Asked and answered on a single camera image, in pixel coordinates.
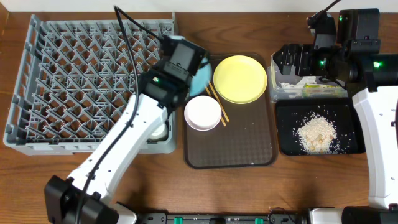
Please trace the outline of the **yellow orange snack wrapper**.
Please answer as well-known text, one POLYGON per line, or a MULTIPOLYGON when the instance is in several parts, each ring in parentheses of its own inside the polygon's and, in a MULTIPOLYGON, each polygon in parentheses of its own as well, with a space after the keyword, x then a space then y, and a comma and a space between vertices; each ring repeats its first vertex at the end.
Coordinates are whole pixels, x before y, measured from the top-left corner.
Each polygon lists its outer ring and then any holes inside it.
POLYGON ((303 97, 338 96, 342 93, 344 89, 341 87, 325 84, 305 84, 302 90, 303 97))

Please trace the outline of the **small white cup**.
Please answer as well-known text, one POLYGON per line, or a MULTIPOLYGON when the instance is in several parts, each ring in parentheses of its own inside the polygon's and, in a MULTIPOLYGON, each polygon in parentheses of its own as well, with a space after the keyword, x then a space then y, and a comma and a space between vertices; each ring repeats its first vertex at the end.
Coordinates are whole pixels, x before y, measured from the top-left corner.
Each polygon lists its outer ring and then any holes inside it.
POLYGON ((168 127, 164 123, 161 126, 159 126, 149 137, 150 141, 162 141, 164 138, 167 137, 168 135, 168 127))

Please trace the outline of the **rice food scraps pile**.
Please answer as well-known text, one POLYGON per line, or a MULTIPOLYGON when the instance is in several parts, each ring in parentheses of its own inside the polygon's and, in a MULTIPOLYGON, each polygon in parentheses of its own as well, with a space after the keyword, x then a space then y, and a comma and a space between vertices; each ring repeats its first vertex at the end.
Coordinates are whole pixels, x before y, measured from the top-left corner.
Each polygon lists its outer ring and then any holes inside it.
POLYGON ((298 127, 292 128, 292 135, 307 154, 337 154, 341 149, 334 122, 318 113, 301 119, 298 127))

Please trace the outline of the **light blue bowl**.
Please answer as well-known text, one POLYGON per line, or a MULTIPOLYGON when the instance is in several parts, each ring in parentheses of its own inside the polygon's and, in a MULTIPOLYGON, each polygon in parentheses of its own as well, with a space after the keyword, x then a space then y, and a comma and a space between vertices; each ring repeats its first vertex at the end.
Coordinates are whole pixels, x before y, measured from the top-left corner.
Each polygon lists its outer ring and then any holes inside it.
POLYGON ((213 72, 212 67, 207 58, 202 60, 204 66, 198 69, 196 75, 192 78, 190 86, 190 97, 197 96, 201 94, 205 88, 208 86, 208 82, 211 80, 213 72))

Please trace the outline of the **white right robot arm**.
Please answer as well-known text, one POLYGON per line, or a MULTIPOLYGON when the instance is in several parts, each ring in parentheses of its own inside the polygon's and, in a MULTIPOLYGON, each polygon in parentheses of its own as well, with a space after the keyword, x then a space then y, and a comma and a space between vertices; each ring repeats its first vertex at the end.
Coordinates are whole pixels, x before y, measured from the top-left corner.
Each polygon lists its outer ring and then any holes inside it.
POLYGON ((377 8, 326 10, 307 18, 312 44, 286 44, 273 55, 283 75, 340 80, 361 124, 369 169, 364 207, 313 208, 309 223, 397 222, 397 55, 381 53, 377 8))

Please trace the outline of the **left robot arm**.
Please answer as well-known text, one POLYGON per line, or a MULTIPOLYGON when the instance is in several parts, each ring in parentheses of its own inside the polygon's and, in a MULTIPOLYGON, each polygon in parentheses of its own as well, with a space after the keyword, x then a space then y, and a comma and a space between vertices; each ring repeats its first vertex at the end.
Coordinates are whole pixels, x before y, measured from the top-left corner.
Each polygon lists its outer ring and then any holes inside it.
POLYGON ((186 102, 193 75, 150 69, 139 76, 137 92, 89 157, 67 179, 52 176, 44 188, 50 223, 136 223, 138 216, 112 204, 131 162, 170 113, 186 102))

